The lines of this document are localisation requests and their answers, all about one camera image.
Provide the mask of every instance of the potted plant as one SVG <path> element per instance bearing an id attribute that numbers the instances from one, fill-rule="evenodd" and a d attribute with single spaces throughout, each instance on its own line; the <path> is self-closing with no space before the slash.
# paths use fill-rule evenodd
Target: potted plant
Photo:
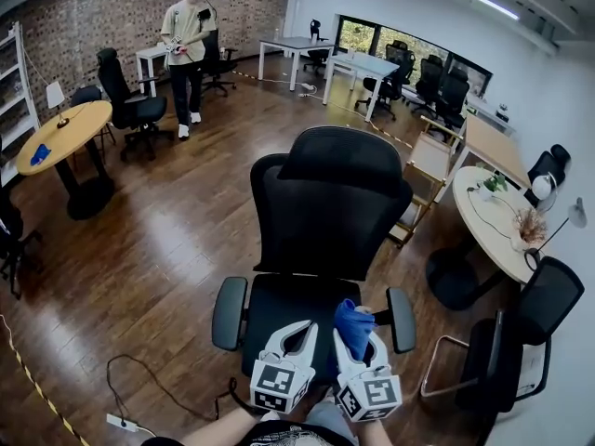
<path id="1" fill-rule="evenodd" d="M 534 208 L 521 210 L 514 217 L 516 230 L 512 233 L 510 244 L 519 253 L 532 245 L 541 244 L 548 236 L 548 225 L 542 215 Z"/>

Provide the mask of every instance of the window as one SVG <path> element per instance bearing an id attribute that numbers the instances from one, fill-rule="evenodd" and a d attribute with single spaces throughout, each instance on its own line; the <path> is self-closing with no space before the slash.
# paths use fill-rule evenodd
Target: window
<path id="1" fill-rule="evenodd" d="M 436 55 L 444 62 L 444 74 L 447 74 L 452 68 L 458 68 L 469 77 L 469 92 L 479 97 L 485 94 L 485 90 L 492 79 L 492 74 L 474 62 L 412 34 L 399 32 L 371 21 L 345 16 L 340 17 L 336 40 L 339 51 L 347 51 L 348 48 L 353 48 L 356 51 L 384 59 L 387 45 L 395 40 L 407 43 L 409 49 L 416 55 L 416 64 L 410 78 L 411 85 L 415 85 L 419 81 L 421 60 L 429 55 Z"/>

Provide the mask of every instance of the white lamp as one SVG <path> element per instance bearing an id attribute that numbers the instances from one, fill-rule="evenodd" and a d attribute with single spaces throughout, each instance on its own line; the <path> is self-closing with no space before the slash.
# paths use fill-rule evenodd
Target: white lamp
<path id="1" fill-rule="evenodd" d="M 46 87 L 46 95 L 47 107 L 49 109 L 54 109 L 58 107 L 62 102 L 64 102 L 64 93 L 62 93 L 62 88 L 60 87 L 60 83 L 58 81 L 54 81 L 51 85 L 48 85 Z M 58 109 L 58 114 L 58 129 L 62 129 L 62 127 L 64 127 L 70 122 L 70 119 L 64 119 L 64 117 L 62 117 L 60 109 Z"/>

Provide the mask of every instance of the man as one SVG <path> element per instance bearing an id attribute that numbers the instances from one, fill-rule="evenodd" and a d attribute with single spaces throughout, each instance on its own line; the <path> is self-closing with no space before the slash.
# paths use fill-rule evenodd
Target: man
<path id="1" fill-rule="evenodd" d="M 281 421 L 276 413 L 257 418 L 238 408 L 180 442 L 152 438 L 143 446 L 356 446 L 347 421 L 329 391 L 308 414 L 304 424 Z M 357 425 L 360 446 L 391 446 L 382 424 L 376 420 Z"/>
<path id="2" fill-rule="evenodd" d="M 215 9 L 206 0 L 182 0 L 165 13 L 161 37 L 165 44 L 172 45 L 166 64 L 171 75 L 174 105 L 178 117 L 180 140 L 188 139 L 189 122 L 201 122 L 200 105 L 203 73 L 201 61 L 205 57 L 203 40 L 217 29 Z M 186 80 L 190 79 L 190 121 Z"/>

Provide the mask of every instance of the wooden floor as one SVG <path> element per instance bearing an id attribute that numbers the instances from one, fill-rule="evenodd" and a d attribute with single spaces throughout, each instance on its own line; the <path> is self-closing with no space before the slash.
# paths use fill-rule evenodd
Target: wooden floor
<path id="1" fill-rule="evenodd" d="M 290 60 L 267 58 L 265 77 L 288 79 Z M 241 63 L 256 74 L 258 61 Z M 22 270 L 24 296 L 17 302 L 0 286 L 0 311 L 7 316 L 15 344 L 45 393 L 91 446 L 138 445 L 143 434 L 127 433 L 105 421 L 117 413 L 106 384 L 106 362 L 120 353 L 145 360 L 182 402 L 211 414 L 212 400 L 235 375 L 247 398 L 240 354 L 224 353 L 210 342 L 211 312 L 221 281 L 229 275 L 252 279 L 259 258 L 259 230 L 249 184 L 259 157 L 289 151 L 296 136 L 313 125 L 349 125 L 373 130 L 364 120 L 320 100 L 299 98 L 287 85 L 232 76 L 238 89 L 228 98 L 205 97 L 203 123 L 185 143 L 162 141 L 157 160 L 131 154 L 120 162 L 118 146 L 107 145 L 107 170 L 117 192 L 98 216 L 73 221 L 65 210 L 66 191 L 57 173 L 21 181 L 11 193 L 26 230 L 37 229 L 44 242 L 34 249 L 42 274 Z M 322 78 L 300 73 L 318 85 Z M 177 128 L 169 86 L 162 128 Z M 352 107 L 365 91 L 349 91 L 338 77 L 331 100 Z M 378 126 L 415 142 L 420 122 L 395 103 L 398 122 L 379 115 Z M 397 147 L 406 160 L 407 150 Z M 92 174 L 84 152 L 77 176 Z M 422 403 L 417 385 L 440 335 L 468 338 L 472 324 L 492 316 L 515 286 L 499 286 L 466 312 L 450 312 L 432 296 L 425 262 L 440 247 L 456 244 L 466 233 L 452 198 L 432 210 L 414 239 L 402 250 L 385 241 L 363 287 L 364 303 L 385 307 L 385 289 L 402 287 L 415 308 L 417 349 L 392 356 L 401 375 L 406 404 L 386 421 L 395 445 L 473 445 L 481 422 L 443 404 Z M 484 276 L 495 269 L 477 248 L 470 256 Z M 9 445 L 74 445 L 76 440 L 38 397 L 0 334 L 0 438 Z M 442 373 L 434 383 L 456 380 L 462 353 L 444 352 Z M 202 424 L 157 388 L 136 364 L 112 367 L 115 387 L 131 418 L 160 435 L 180 438 Z M 233 407 L 223 402 L 223 411 Z"/>

